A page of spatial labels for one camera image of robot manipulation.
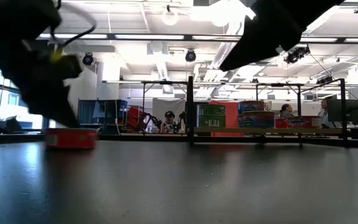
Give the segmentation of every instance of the security camera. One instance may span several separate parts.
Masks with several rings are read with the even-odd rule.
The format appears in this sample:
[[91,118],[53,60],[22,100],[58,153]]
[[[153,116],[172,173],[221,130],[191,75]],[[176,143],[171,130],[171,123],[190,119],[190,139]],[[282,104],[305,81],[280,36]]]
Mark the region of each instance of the security camera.
[[84,65],[92,65],[93,64],[93,54],[92,53],[85,53],[84,58],[82,59],[82,63]]
[[196,60],[196,53],[194,52],[194,50],[189,49],[187,51],[185,59],[187,62],[194,62]]

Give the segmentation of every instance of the black robotic arm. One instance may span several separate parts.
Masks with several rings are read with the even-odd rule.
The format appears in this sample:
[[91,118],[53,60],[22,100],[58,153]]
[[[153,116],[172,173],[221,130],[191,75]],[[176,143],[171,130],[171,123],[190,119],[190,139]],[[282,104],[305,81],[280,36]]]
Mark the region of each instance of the black robotic arm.
[[61,21],[51,0],[0,1],[0,69],[20,89],[30,113],[76,128],[79,124],[68,102],[70,87],[63,80],[82,72],[77,57],[56,57],[48,48],[33,50],[27,44]]
[[289,51],[302,32],[328,9],[344,0],[258,0],[251,9],[256,17],[246,17],[244,33],[220,65],[222,71],[278,56],[277,48]]

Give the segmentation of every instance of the red tin can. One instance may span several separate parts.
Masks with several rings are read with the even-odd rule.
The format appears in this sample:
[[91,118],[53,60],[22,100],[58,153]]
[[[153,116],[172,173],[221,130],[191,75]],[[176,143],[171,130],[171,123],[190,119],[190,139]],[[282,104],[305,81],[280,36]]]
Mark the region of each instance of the red tin can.
[[96,147],[98,131],[81,128],[48,128],[45,144],[48,148],[93,149]]
[[289,128],[321,128],[319,116],[294,116],[287,121]]
[[276,118],[274,126],[275,128],[287,128],[288,120],[286,118]]

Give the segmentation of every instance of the yellow tag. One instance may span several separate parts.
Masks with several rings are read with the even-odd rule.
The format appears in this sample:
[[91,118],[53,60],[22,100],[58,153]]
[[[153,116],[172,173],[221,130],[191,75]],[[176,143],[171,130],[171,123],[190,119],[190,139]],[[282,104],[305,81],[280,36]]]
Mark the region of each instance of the yellow tag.
[[57,62],[57,61],[59,61],[61,58],[62,58],[62,51],[61,51],[61,50],[56,50],[55,52],[53,52],[53,53],[50,55],[50,60],[51,60],[52,62]]

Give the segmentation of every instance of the black table surface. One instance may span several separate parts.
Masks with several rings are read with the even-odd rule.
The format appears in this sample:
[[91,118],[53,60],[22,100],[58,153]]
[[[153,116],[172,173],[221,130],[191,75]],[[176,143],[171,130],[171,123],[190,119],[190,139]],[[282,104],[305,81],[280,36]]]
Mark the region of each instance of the black table surface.
[[358,149],[0,145],[0,223],[358,224]]

